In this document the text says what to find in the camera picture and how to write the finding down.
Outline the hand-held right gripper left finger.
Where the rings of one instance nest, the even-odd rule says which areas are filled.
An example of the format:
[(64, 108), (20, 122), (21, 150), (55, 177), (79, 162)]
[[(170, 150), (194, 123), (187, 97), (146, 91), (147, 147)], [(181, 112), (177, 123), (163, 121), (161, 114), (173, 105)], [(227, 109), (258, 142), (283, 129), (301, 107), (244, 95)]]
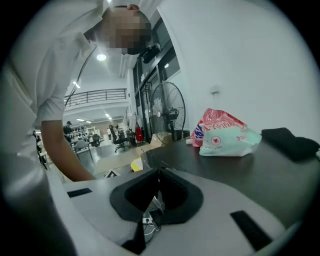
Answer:
[(144, 235), (140, 202), (158, 184), (157, 169), (107, 179), (65, 183), (78, 254), (159, 254), (160, 237)]

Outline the black cloth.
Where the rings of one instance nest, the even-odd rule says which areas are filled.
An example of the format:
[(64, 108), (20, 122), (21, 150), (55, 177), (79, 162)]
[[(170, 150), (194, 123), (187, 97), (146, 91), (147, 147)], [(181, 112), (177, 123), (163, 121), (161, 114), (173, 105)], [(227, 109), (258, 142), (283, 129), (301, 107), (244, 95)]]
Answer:
[(315, 157), (320, 149), (320, 144), (316, 141), (295, 136), (285, 127), (263, 129), (261, 136), (264, 141), (295, 162), (309, 160)]

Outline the large black floor fan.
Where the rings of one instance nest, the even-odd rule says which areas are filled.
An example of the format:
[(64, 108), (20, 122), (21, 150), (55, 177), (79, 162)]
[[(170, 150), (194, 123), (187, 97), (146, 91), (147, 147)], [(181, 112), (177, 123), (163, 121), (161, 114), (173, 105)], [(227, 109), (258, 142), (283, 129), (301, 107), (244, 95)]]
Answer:
[(182, 93), (172, 82), (160, 83), (150, 101), (152, 133), (168, 132), (173, 142), (183, 138), (186, 122), (186, 106)]

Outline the person's white shirt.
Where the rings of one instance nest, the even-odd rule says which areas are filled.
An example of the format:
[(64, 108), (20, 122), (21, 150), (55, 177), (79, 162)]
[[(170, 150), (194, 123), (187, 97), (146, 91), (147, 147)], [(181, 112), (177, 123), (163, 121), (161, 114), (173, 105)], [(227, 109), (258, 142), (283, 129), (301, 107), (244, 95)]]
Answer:
[(51, 0), (25, 27), (0, 70), (0, 156), (31, 155), (33, 129), (63, 118), (76, 62), (94, 46), (84, 34), (107, 7), (106, 0)]

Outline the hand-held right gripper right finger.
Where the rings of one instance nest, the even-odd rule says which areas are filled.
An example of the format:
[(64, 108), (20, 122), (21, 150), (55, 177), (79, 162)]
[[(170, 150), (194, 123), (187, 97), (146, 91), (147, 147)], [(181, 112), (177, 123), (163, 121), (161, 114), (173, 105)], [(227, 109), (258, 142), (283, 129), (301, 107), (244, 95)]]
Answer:
[[(275, 256), (301, 225), (298, 221), (285, 228), (271, 212), (226, 184), (173, 173), (201, 189), (203, 204), (189, 221), (162, 226), (148, 244), (147, 256)], [(245, 211), (271, 243), (255, 251), (231, 217), (237, 211)]]

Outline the dark metal railing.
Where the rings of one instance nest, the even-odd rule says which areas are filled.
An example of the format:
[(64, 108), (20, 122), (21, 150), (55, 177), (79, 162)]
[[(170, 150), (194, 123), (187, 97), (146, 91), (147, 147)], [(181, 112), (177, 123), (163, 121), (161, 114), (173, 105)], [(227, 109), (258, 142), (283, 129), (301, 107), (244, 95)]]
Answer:
[(73, 107), (96, 102), (125, 100), (126, 98), (127, 90), (125, 88), (91, 90), (65, 96), (64, 105)]

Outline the grey chair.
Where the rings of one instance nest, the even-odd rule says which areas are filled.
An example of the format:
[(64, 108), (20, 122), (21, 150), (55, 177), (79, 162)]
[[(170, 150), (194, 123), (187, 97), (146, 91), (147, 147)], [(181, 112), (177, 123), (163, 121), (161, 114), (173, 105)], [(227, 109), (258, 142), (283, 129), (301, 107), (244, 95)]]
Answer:
[(86, 141), (78, 140), (74, 146), (74, 151), (75, 151), (75, 154), (77, 155), (78, 158), (80, 158), (79, 157), (80, 154), (85, 153), (85, 152), (89, 152), (91, 160), (93, 161), (93, 156), (91, 153), (90, 145)]

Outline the pink green detergent bag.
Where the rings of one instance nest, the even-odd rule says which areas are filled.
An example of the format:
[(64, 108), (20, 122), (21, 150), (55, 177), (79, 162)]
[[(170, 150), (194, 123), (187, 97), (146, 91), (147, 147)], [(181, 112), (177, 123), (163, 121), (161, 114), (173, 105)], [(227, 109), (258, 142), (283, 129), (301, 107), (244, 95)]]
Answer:
[(205, 157), (243, 157), (257, 149), (262, 136), (223, 110), (208, 108), (197, 123), (190, 141)]

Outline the person's left forearm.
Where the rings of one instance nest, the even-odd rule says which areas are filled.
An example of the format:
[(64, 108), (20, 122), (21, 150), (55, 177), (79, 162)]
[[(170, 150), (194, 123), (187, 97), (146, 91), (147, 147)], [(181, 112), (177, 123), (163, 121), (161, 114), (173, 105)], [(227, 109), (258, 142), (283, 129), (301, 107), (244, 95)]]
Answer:
[(94, 180), (81, 164), (76, 153), (64, 138), (63, 123), (61, 120), (43, 121), (41, 136), (44, 148), (55, 166), (71, 181), (81, 182)]

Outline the brown cardboard box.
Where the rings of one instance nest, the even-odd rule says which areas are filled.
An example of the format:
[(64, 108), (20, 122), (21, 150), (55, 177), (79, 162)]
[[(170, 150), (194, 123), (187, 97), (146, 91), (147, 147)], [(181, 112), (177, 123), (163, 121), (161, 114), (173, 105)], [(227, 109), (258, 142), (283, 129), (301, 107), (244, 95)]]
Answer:
[(158, 132), (154, 133), (151, 138), (150, 145), (153, 148), (165, 147), (173, 143), (172, 134), (169, 132)]

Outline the black office chair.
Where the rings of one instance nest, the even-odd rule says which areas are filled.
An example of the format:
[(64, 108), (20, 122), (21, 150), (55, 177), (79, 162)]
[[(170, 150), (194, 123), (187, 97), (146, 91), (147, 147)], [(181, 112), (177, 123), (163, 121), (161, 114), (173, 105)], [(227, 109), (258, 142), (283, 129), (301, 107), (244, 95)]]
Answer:
[(112, 143), (114, 145), (116, 145), (116, 148), (114, 150), (115, 153), (117, 153), (117, 151), (119, 149), (124, 149), (125, 148), (129, 148), (129, 142), (130, 140), (127, 137), (117, 137), (116, 133), (115, 133), (115, 129), (113, 125), (109, 126), (110, 132), (111, 132), (111, 136), (112, 136)]

